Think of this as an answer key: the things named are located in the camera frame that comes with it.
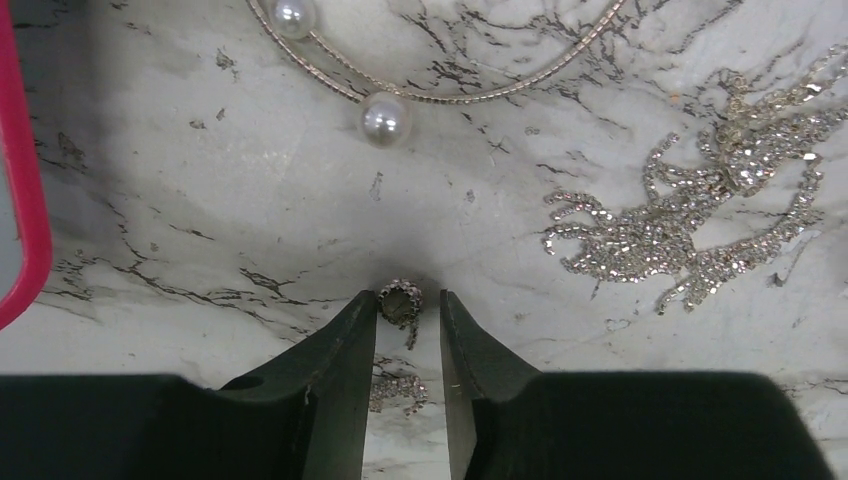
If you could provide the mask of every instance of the rhinestone jewelry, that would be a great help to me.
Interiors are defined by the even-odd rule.
[[[398,278],[380,290],[377,301],[383,318],[401,330],[409,327],[406,348],[412,350],[418,340],[418,314],[423,300],[421,289],[417,285]]]
[[[247,0],[247,4],[265,32],[296,65],[333,92],[354,103],[363,104],[359,130],[371,145],[386,148],[402,144],[412,131],[412,116],[406,101],[470,105],[506,97],[530,88],[555,75],[586,50],[612,23],[613,17],[626,1],[613,1],[589,32],[542,70],[503,87],[454,95],[431,94],[401,88],[392,82],[370,75],[354,65],[316,31],[318,15],[312,0]],[[355,90],[313,65],[306,57],[298,53],[295,46],[298,40],[308,40],[317,45],[330,58],[363,80],[369,86],[370,93]]]
[[[368,410],[380,413],[383,411],[383,400],[395,397],[412,399],[413,404],[403,409],[403,413],[408,417],[424,407],[429,394],[418,375],[383,378],[371,384],[371,397],[368,401]]]
[[[651,275],[685,275],[657,302],[662,315],[672,299],[683,295],[691,312],[708,294],[726,282],[780,254],[782,244],[820,220],[812,208],[822,180],[816,170],[822,158],[812,151],[848,119],[848,104],[814,112],[788,110],[827,91],[848,74],[848,46],[832,47],[813,63],[800,82],[776,90],[755,103],[746,103],[748,81],[732,73],[725,82],[729,98],[724,120],[715,134],[701,132],[699,148],[705,165],[688,169],[663,162],[665,152],[678,141],[670,135],[648,157],[643,184],[648,203],[618,215],[586,193],[557,191],[545,198],[548,205],[566,206],[551,214],[556,223],[545,231],[545,251],[554,255],[554,239],[577,239],[581,252],[563,258],[572,273],[599,281],[638,283]],[[818,79],[823,71],[829,78]],[[806,168],[798,192],[782,218],[754,237],[707,250],[696,250],[692,233],[736,195],[750,197],[766,186],[784,161],[802,161]],[[673,189],[660,195],[657,182]],[[576,212],[587,212],[594,226],[562,222]]]

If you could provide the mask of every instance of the red phone edge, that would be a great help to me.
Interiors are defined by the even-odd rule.
[[[18,280],[0,299],[0,330],[29,307],[50,273],[53,247],[47,205],[38,170],[29,109],[24,95],[8,0],[0,0],[0,132],[12,205],[23,248]]]

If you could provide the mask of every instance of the phone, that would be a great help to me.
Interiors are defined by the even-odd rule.
[[[0,0],[0,147],[2,330],[35,300],[52,263],[47,208],[8,0]]]

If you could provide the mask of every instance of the marble surface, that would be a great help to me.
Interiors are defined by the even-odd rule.
[[[673,278],[596,289],[538,235],[557,186],[613,210],[644,203],[642,165],[668,132],[683,141],[667,159],[697,161],[696,133],[725,99],[718,72],[786,84],[845,40],[843,0],[634,0],[553,80],[418,106],[408,147],[386,151],[242,0],[13,3],[56,263],[38,304],[0,332],[3,372],[172,371],[220,386],[405,276],[429,295],[419,344],[406,351],[381,322],[378,360],[421,375],[433,402],[369,417],[366,478],[448,478],[439,288],[540,368],[767,374],[848,478],[848,131],[817,149],[823,221],[692,314],[653,313]],[[318,2],[322,31],[369,71],[443,92],[532,72],[604,3]],[[696,245],[773,221],[792,168],[725,205]]]

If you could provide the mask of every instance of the pearl necklace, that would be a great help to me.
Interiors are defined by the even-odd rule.
[[[358,68],[315,30],[318,13],[312,0],[247,0],[247,3],[268,35],[295,64],[333,92],[362,105],[358,125],[360,132],[371,145],[387,148],[402,144],[412,131],[412,115],[406,100],[441,105],[470,105],[506,97],[530,88],[562,70],[591,45],[612,23],[613,17],[626,1],[615,0],[610,4],[586,35],[544,69],[503,87],[455,95],[413,92]],[[376,91],[368,95],[354,91],[310,63],[294,46],[294,42],[307,40],[314,42],[331,58],[370,83]]]

